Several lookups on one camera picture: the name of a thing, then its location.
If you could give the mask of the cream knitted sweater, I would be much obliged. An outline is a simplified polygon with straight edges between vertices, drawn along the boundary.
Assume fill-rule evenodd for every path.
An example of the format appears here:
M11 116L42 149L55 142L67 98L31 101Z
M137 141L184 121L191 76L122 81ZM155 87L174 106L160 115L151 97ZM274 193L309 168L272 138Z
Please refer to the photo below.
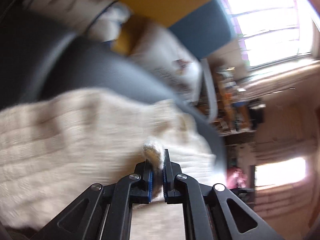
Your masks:
M1 111L1 222L40 229L93 183L112 184L164 150L213 185L216 156L194 118L171 100L146 104L80 89Z

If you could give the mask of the pink cloth pile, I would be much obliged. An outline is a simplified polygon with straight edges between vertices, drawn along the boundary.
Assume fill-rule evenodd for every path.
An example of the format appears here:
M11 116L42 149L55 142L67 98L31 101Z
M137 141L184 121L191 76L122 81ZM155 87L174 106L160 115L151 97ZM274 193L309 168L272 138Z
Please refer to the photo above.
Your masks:
M227 183L228 189L246 188L247 175L243 170L238 167L231 167L227 170Z

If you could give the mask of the cluttered wooden shelf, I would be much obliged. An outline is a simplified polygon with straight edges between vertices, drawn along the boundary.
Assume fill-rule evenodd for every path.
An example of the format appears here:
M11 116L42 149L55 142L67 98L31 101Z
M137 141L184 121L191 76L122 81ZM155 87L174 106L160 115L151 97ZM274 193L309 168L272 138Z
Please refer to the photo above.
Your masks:
M244 99L245 89L233 81L231 72L218 68L211 70L216 92L218 114L214 126L222 137L255 132L265 121L266 104L263 99ZM209 107L204 80L197 109L208 118Z

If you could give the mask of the white deer print pillow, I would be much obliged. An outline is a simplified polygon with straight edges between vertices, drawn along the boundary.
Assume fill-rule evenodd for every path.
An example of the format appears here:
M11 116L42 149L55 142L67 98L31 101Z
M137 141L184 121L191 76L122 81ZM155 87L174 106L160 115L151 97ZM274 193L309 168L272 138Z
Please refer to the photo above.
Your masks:
M199 101L202 85L199 60L159 23L132 15L122 26L113 50L159 77L187 102Z

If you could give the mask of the bright window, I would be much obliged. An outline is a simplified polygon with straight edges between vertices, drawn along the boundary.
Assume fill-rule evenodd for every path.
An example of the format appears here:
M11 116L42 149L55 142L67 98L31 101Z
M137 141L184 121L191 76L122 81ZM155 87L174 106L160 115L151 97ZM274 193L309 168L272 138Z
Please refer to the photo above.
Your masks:
M299 0L222 0L250 68L308 55L313 21Z

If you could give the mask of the grey yellow blue cushion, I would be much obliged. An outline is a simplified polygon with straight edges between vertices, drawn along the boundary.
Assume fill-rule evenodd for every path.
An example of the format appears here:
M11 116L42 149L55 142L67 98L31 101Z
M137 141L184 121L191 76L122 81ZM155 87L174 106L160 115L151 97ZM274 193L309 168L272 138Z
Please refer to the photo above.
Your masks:
M129 55L147 20L168 28L198 59L207 57L235 38L221 0L118 0L132 11L113 49Z

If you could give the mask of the white blue triangle pillow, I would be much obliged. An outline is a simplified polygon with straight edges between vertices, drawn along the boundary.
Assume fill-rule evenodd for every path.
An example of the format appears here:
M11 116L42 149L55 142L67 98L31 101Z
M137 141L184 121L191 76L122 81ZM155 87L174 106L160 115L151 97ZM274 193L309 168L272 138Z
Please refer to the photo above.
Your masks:
M103 43L115 41L132 14L118 0L24 0L23 6Z

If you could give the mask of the white metal chair frame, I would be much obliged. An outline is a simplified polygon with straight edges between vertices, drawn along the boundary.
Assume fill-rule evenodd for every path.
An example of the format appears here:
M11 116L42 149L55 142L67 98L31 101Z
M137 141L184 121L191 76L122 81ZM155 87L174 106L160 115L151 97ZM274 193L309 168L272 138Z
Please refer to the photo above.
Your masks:
M203 70L204 85L206 88L206 93L208 98L209 113L207 115L208 116L207 119L209 122L214 122L218 114L218 105L217 105L216 92L215 92L212 72L210 70L210 66L207 59L201 60L201 66Z

